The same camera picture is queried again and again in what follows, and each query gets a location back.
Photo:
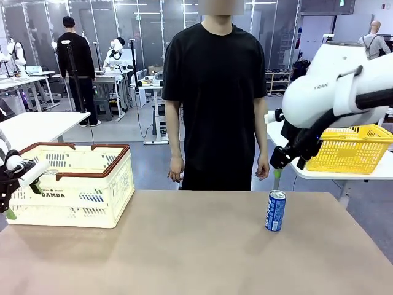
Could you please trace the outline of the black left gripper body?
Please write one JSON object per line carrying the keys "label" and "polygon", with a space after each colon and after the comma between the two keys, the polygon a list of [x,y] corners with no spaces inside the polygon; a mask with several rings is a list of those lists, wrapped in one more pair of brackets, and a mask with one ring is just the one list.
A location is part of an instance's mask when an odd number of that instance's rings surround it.
{"label": "black left gripper body", "polygon": [[24,160],[15,168],[7,168],[6,164],[0,166],[0,213],[9,210],[11,195],[20,187],[19,179],[35,165],[32,160]]}

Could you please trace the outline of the blue drink can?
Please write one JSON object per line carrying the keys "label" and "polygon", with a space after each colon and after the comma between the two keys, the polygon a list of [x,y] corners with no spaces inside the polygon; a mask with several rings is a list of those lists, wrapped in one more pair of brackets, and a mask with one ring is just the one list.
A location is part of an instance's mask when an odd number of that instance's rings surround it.
{"label": "blue drink can", "polygon": [[270,191],[265,219],[266,229],[272,232],[281,230],[285,206],[286,194],[277,189]]}

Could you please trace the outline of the yellow plastic basket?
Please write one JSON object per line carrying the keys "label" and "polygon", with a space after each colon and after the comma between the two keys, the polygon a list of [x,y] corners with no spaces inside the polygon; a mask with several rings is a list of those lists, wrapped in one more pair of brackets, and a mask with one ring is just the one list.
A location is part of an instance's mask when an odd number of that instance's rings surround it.
{"label": "yellow plastic basket", "polygon": [[307,170],[367,175],[393,143],[393,133],[375,124],[328,128],[321,140],[322,146],[306,164]]}

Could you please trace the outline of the white table with yellow basket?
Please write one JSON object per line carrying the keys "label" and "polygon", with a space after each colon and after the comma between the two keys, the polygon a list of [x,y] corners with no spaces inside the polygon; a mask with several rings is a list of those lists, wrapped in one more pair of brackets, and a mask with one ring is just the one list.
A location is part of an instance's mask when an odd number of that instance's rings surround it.
{"label": "white table with yellow basket", "polygon": [[[271,122],[267,124],[267,135],[275,146],[285,146],[287,140],[281,135],[283,122]],[[339,202],[347,209],[352,185],[355,181],[393,181],[393,152],[386,151],[379,164],[369,175],[351,174],[351,173],[331,173],[303,170],[297,167],[298,159],[296,158],[288,167],[291,167],[297,176],[308,180],[339,180],[344,181],[343,188],[339,197]]]}

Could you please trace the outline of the person's right hand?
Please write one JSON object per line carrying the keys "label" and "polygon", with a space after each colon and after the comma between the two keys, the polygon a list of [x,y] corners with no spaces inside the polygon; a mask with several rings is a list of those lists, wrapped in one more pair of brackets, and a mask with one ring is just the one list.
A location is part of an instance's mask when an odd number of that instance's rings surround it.
{"label": "person's right hand", "polygon": [[181,156],[172,156],[169,164],[168,178],[171,179],[172,182],[181,182],[184,167],[184,160]]}

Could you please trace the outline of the white shoe rack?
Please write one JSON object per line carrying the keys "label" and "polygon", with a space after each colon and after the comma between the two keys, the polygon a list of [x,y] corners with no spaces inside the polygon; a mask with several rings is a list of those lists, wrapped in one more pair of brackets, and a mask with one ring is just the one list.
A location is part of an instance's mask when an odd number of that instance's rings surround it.
{"label": "white shoe rack", "polygon": [[290,84],[291,74],[289,69],[266,69],[267,95],[283,95]]}

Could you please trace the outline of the black bags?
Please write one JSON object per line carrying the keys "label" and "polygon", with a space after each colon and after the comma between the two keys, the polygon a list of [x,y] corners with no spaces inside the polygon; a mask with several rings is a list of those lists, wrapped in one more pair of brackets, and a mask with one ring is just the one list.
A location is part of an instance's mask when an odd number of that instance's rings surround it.
{"label": "black bags", "polygon": [[299,77],[304,76],[307,73],[310,64],[311,62],[308,60],[296,61],[292,67],[293,72],[291,75],[291,81],[294,81]]}

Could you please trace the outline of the person in black t-shirt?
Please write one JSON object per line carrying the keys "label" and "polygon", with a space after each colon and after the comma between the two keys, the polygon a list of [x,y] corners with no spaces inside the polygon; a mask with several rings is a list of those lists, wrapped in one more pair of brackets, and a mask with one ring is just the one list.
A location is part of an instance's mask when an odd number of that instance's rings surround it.
{"label": "person in black t-shirt", "polygon": [[198,0],[201,22],[169,43],[163,66],[166,128],[179,126],[191,191],[249,191],[260,155],[255,127],[265,124],[265,55],[233,24],[244,0]]}

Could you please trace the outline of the black tripod stand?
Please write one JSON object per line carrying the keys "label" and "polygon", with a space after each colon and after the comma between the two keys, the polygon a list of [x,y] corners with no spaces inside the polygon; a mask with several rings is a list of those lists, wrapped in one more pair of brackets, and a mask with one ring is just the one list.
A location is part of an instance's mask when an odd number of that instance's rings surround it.
{"label": "black tripod stand", "polygon": [[85,103],[84,103],[82,95],[81,95],[80,84],[79,84],[79,76],[78,76],[78,73],[77,73],[76,63],[74,61],[74,54],[73,54],[73,50],[72,50],[72,46],[71,46],[71,41],[70,40],[65,40],[65,41],[62,42],[62,44],[65,45],[66,48],[67,48],[69,62],[70,62],[71,69],[72,69],[72,71],[71,71],[72,75],[69,76],[69,80],[73,80],[74,81],[74,86],[75,86],[75,90],[77,92],[77,97],[78,97],[78,100],[79,100],[79,106],[80,106],[81,113],[86,113]]}

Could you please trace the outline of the grey stool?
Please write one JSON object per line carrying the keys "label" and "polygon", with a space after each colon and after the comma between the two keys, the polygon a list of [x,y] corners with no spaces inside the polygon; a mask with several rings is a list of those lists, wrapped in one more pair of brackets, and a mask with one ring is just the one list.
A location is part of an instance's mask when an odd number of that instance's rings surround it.
{"label": "grey stool", "polygon": [[107,98],[95,98],[93,102],[99,120],[111,121],[113,119],[113,114]]}

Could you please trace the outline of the white background desk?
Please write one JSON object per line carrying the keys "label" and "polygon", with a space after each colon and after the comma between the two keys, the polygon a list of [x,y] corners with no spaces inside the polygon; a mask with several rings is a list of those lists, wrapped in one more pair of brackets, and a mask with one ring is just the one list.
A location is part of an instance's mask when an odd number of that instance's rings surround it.
{"label": "white background desk", "polygon": [[0,98],[6,97],[17,114],[49,111],[60,105],[53,98],[46,75],[7,78],[0,75]]}

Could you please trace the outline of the white background work table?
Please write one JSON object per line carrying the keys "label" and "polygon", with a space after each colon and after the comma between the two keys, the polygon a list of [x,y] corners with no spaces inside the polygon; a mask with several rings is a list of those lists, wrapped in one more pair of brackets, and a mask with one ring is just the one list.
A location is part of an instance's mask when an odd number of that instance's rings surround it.
{"label": "white background work table", "polygon": [[128,101],[128,80],[125,71],[106,71],[98,74],[93,83],[95,98],[107,98],[113,114],[113,120],[119,122],[130,109]]}

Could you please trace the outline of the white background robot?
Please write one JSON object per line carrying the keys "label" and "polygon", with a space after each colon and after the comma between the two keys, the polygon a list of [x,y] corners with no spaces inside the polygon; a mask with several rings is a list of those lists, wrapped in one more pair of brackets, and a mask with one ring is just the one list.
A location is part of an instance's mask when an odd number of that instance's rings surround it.
{"label": "white background robot", "polygon": [[10,38],[7,44],[7,53],[8,61],[13,60],[20,76],[27,77],[28,74],[26,72],[26,57],[22,43],[15,41],[13,38]]}
{"label": "white background robot", "polygon": [[122,37],[117,37],[110,42],[110,49],[107,51],[103,64],[104,67],[115,64],[121,59],[124,45],[125,40]]}

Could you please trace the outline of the background person black clothes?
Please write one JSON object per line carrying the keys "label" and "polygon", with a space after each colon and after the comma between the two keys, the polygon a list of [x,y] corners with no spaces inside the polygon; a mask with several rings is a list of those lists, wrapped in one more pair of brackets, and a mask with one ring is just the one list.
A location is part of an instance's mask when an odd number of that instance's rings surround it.
{"label": "background person black clothes", "polygon": [[[60,73],[62,77],[69,77],[72,75],[67,48],[62,44],[63,41],[70,40],[74,54],[74,61],[76,63],[77,73],[79,76],[81,95],[85,103],[85,109],[90,113],[88,118],[80,122],[80,126],[86,127],[87,125],[90,125],[95,127],[99,125],[101,121],[97,119],[96,109],[93,102],[93,81],[95,79],[95,68],[93,65],[90,47],[86,39],[76,33],[75,21],[72,17],[68,15],[63,17],[63,26],[65,27],[65,32],[58,38],[57,41]],[[74,100],[76,111],[80,112],[79,100],[73,80],[69,80],[69,87]]]}

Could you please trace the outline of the black tripod pole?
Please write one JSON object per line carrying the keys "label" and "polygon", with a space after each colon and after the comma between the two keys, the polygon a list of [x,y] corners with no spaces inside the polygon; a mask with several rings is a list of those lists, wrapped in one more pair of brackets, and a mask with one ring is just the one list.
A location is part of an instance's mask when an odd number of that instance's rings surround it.
{"label": "black tripod pole", "polygon": [[131,54],[132,54],[132,62],[133,62],[133,82],[134,82],[134,100],[135,100],[135,108],[138,108],[138,102],[140,101],[139,99],[139,86],[138,86],[138,77],[137,77],[137,70],[136,70],[136,57],[135,57],[135,52],[134,52],[134,39],[129,39],[129,45],[131,48]]}

